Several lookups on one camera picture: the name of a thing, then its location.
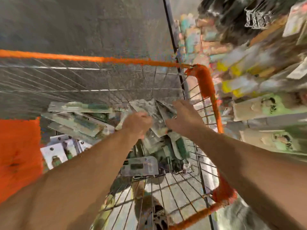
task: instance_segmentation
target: forearm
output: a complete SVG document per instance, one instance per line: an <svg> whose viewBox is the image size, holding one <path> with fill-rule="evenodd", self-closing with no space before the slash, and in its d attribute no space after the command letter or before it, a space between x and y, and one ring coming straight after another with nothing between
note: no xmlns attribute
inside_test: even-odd
<svg viewBox="0 0 307 230"><path fill-rule="evenodd" d="M98 213L130 149L138 140L125 130L108 136L89 150L49 171L0 206L0 215L10 218L23 207L15 200L31 203L20 212L26 223L21 229L87 229Z"/></svg>
<svg viewBox="0 0 307 230"><path fill-rule="evenodd" d="M218 134L205 126L195 127L194 132L190 139L244 200L270 222L271 229L273 225L280 229L298 229L295 227L298 221L307 227L304 178L307 167L304 164Z"/></svg>

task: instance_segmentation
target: wire grid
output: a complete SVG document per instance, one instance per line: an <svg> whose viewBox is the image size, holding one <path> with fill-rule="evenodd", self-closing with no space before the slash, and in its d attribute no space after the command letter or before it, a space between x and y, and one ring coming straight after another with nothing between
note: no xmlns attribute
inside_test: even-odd
<svg viewBox="0 0 307 230"><path fill-rule="evenodd" d="M156 98L171 103L185 98L194 104L209 127L216 128L210 99L201 96L196 78L186 77L176 67L1 58L0 71L0 97L5 106L0 118L35 118L47 110L51 101L120 106L138 99ZM142 229L138 219L153 208L154 200L165 209L169 225L180 223L214 203L211 191L219 185L216 167L191 141L186 139L185 144L194 173L170 173L134 181L143 186L142 195L133 194L131 183L123 183L115 192L114 206L104 209L110 211L104 229ZM134 211L137 205L141 213ZM203 226L203 221L208 219L194 227Z"/></svg>

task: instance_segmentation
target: person's right arm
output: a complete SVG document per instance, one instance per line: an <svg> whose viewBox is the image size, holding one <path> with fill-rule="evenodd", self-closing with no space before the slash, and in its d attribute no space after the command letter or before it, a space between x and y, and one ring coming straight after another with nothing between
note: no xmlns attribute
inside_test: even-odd
<svg viewBox="0 0 307 230"><path fill-rule="evenodd" d="M307 229L307 165L206 127L187 101L176 101L173 131L192 140L271 230Z"/></svg>

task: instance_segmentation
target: human arm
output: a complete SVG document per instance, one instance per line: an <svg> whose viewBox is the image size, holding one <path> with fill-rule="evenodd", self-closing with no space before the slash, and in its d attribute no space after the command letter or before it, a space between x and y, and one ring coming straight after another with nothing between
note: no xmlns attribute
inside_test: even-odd
<svg viewBox="0 0 307 230"><path fill-rule="evenodd" d="M0 205L0 229L87 230L130 149L151 127L145 113L120 131L52 169Z"/></svg>
<svg viewBox="0 0 307 230"><path fill-rule="evenodd" d="M214 132L186 101L174 106L167 126L200 147L272 230L307 229L306 164Z"/></svg>

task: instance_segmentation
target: wire shopping cart basket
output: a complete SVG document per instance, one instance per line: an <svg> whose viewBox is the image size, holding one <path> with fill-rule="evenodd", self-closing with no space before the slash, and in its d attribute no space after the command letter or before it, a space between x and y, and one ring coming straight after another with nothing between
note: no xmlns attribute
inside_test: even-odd
<svg viewBox="0 0 307 230"><path fill-rule="evenodd" d="M138 99L167 103L189 99L205 124L223 133L213 82L205 66L7 50L0 50L0 57L2 119L35 118L51 101L116 105ZM197 79L195 86L188 84L189 77ZM142 215L154 213L157 205L165 210L169 229L185 229L235 199L235 191L206 152L188 140L186 148L193 173L120 178L118 189L106 198L100 211L104 226L99 229L143 229Z"/></svg>

